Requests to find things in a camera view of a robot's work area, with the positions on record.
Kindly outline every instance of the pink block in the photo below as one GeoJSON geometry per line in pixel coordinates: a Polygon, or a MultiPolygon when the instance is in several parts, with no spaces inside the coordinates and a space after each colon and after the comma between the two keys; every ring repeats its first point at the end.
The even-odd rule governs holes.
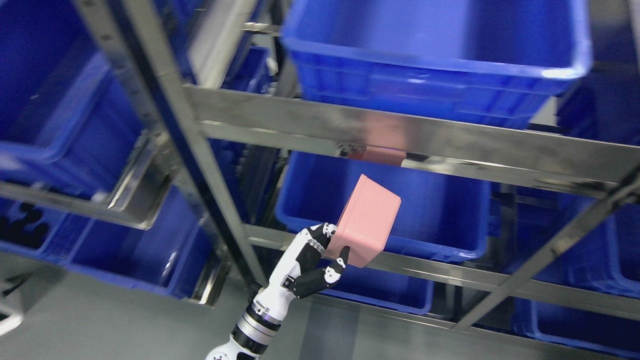
{"type": "Polygon", "coordinates": [[[393,166],[402,165],[403,160],[406,158],[406,152],[400,150],[387,149],[384,147],[371,147],[367,146],[367,149],[362,155],[364,161],[370,161],[372,163],[387,164],[393,166]]]}
{"type": "Polygon", "coordinates": [[[336,258],[350,246],[349,264],[364,267],[385,248],[400,202],[398,195],[360,175],[324,255],[336,258]]]}

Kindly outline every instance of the blue storage crate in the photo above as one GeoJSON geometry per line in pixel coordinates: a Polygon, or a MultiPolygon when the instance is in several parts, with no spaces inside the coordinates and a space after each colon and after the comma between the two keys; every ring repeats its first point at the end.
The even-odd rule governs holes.
{"type": "Polygon", "coordinates": [[[640,75],[610,70],[587,75],[557,116],[565,135],[638,146],[639,114],[640,75]]]}
{"type": "Polygon", "coordinates": [[[513,330],[519,334],[640,359],[640,322],[524,299],[515,305],[513,330]]]}
{"type": "Polygon", "coordinates": [[[111,192],[141,125],[68,0],[0,3],[0,179],[111,192]]]}
{"type": "Polygon", "coordinates": [[[265,94],[271,84],[267,58],[269,49],[252,46],[236,76],[226,81],[222,88],[265,94]]]}
{"type": "Polygon", "coordinates": [[[592,63],[585,0],[299,0],[305,99],[522,129],[592,63]]]}
{"type": "Polygon", "coordinates": [[[440,261],[484,254],[490,184],[475,179],[294,152],[277,219],[294,232],[336,224],[360,174],[402,199],[385,251],[440,261]]]}
{"type": "Polygon", "coordinates": [[[0,198],[0,250],[64,263],[89,219],[0,198]]]}
{"type": "Polygon", "coordinates": [[[431,309],[433,281],[371,268],[347,266],[340,281],[324,295],[423,315],[431,309]]]}
{"type": "Polygon", "coordinates": [[[186,200],[172,188],[147,231],[92,220],[68,268],[126,288],[190,297],[211,250],[186,200]]]}
{"type": "MultiPolygon", "coordinates": [[[[594,200],[562,195],[567,222],[594,200]]],[[[568,284],[640,297],[640,206],[627,204],[561,258],[568,284]]]]}

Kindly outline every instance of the metal shelving rack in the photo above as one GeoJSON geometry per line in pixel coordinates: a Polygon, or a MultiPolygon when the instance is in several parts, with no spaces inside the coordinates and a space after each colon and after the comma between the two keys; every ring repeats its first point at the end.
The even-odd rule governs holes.
{"type": "MultiPolygon", "coordinates": [[[[409,157],[414,160],[405,160],[403,167],[599,199],[513,275],[390,253],[380,254],[369,265],[488,292],[457,322],[331,298],[322,300],[326,303],[497,338],[523,347],[560,345],[473,325],[508,297],[640,320],[640,299],[532,280],[619,206],[640,201],[640,147],[290,99],[296,89],[290,63],[285,63],[281,71],[277,96],[220,90],[245,31],[278,34],[277,26],[246,23],[257,0],[215,0],[202,12],[189,49],[198,85],[188,84],[181,76],[151,0],[74,0],[74,3],[96,43],[111,60],[136,111],[147,121],[150,142],[159,147],[163,159],[169,159],[168,168],[165,160],[158,161],[164,162],[164,173],[176,173],[173,182],[193,201],[210,233],[220,234],[225,240],[229,249],[222,245],[219,253],[225,258],[227,252],[233,256],[245,281],[264,284],[266,280],[252,246],[284,250],[291,235],[243,223],[209,147],[209,138],[329,156],[340,156],[340,149],[345,146],[387,147],[417,155],[409,157]],[[177,144],[186,146],[181,149],[177,144]]],[[[11,185],[0,185],[3,195],[11,195],[14,190],[11,185]]],[[[16,197],[31,200],[26,192],[16,197]]],[[[104,209],[85,210],[85,203],[56,199],[47,200],[47,204],[92,215],[99,213],[106,220],[129,225],[144,226],[140,225],[145,223],[142,219],[152,217],[123,221],[104,209]]],[[[208,282],[203,282],[210,289],[211,279],[210,276],[208,282]]]]}

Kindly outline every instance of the metal shelf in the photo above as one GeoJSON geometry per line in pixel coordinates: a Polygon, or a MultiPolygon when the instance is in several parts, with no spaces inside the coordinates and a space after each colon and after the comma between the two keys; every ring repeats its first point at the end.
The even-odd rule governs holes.
{"type": "Polygon", "coordinates": [[[0,182],[0,196],[24,200],[86,217],[147,230],[160,212],[172,175],[157,166],[158,151],[140,136],[114,190],[100,200],[84,200],[35,187],[0,182]]]}
{"type": "Polygon", "coordinates": [[[340,146],[424,155],[403,167],[604,197],[640,147],[186,85],[201,130],[268,147],[338,156],[340,146]]]}
{"type": "MultiPolygon", "coordinates": [[[[152,2],[120,0],[116,2],[121,5],[120,13],[112,12],[108,3],[76,0],[85,20],[95,27],[94,36],[102,39],[102,48],[113,55],[116,68],[122,64],[122,56],[115,55],[124,54],[130,62],[123,71],[135,73],[147,90],[157,92],[150,102],[140,101],[135,94],[132,98],[155,107],[148,117],[175,120],[179,132],[171,135],[188,145],[197,165],[190,169],[191,175],[201,173],[210,189],[215,206],[208,208],[220,211],[216,223],[228,229],[227,245],[235,244],[242,257],[242,261],[236,257],[236,263],[242,268],[246,262],[252,277],[262,284],[266,278],[252,245],[284,249],[291,235],[241,221],[208,138],[329,156],[339,156],[345,145],[355,149],[388,147],[419,155],[410,156],[414,160],[406,160],[404,167],[597,197],[599,201],[560,230],[513,275],[387,253],[370,264],[380,270],[487,291],[489,295],[460,321],[375,307],[371,311],[487,337],[502,335],[473,325],[509,296],[640,320],[640,300],[532,280],[620,205],[638,202],[640,147],[220,90],[243,29],[256,30],[256,26],[245,26],[255,0],[219,0],[213,12],[205,14],[189,51],[200,85],[185,85],[152,2]],[[117,22],[117,17],[125,20],[117,22]],[[124,42],[124,33],[133,40],[124,42]],[[137,51],[135,58],[131,51],[137,51]]],[[[294,82],[283,87],[291,90],[294,82]]],[[[354,306],[341,300],[328,301],[354,306]]],[[[512,338],[509,341],[533,341],[512,338]]]]}

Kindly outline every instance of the steel shelf beam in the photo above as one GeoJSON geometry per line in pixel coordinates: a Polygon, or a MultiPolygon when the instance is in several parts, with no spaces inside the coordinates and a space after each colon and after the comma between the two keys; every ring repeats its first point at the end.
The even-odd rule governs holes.
{"type": "Polygon", "coordinates": [[[338,155],[340,144],[428,156],[404,167],[604,197],[640,163],[640,147],[186,85],[202,131],[263,146],[338,155]]]}
{"type": "MultiPolygon", "coordinates": [[[[292,240],[292,234],[285,231],[248,224],[245,227],[249,241],[256,246],[284,251],[292,240]]],[[[497,290],[509,279],[509,275],[506,274],[389,252],[382,252],[367,267],[488,292],[497,290]]],[[[537,280],[524,282],[513,292],[513,296],[640,320],[640,299],[607,295],[537,280]]]]}
{"type": "Polygon", "coordinates": [[[158,168],[157,157],[155,144],[141,136],[115,189],[99,200],[4,182],[0,196],[146,230],[156,221],[173,177],[158,168]]]}

